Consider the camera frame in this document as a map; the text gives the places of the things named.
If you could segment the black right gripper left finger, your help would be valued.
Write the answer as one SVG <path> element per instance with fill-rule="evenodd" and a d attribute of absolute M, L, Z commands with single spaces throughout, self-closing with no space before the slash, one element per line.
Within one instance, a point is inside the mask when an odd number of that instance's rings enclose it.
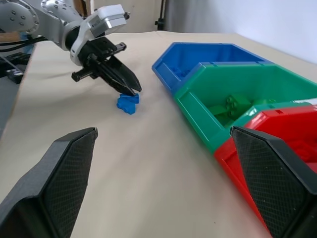
<path fill-rule="evenodd" d="M 0 204 L 2 238 L 69 238 L 88 185 L 98 130 L 56 139 Z"/>

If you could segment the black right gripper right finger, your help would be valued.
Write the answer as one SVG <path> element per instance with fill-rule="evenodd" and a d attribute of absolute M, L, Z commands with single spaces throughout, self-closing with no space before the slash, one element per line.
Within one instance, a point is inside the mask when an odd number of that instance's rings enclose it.
<path fill-rule="evenodd" d="M 249 193 L 273 238 L 317 236 L 317 174 L 281 138 L 230 130 Z"/>

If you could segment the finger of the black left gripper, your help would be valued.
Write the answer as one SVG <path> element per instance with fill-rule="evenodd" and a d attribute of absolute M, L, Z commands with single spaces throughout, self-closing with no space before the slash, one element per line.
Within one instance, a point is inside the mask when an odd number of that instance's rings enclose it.
<path fill-rule="evenodd" d="M 135 73 L 123 64 L 117 57 L 111 56 L 106 64 L 114 73 L 116 81 L 122 84 L 123 89 L 125 89 L 126 92 L 134 93 L 134 91 L 142 91 L 141 84 Z"/>
<path fill-rule="evenodd" d="M 128 96 L 135 96 L 136 93 L 134 91 L 134 93 L 128 93 L 126 92 L 125 89 L 123 89 L 123 86 L 120 82 L 116 81 L 116 77 L 114 75 L 114 73 L 112 72 L 112 70 L 110 69 L 109 66 L 107 66 L 106 64 L 102 63 L 99 64 L 97 66 L 98 69 L 98 73 L 100 75 L 100 77 L 109 85 L 111 86 L 113 89 L 115 89 L 117 92 L 124 94 L 124 95 L 128 95 Z"/>

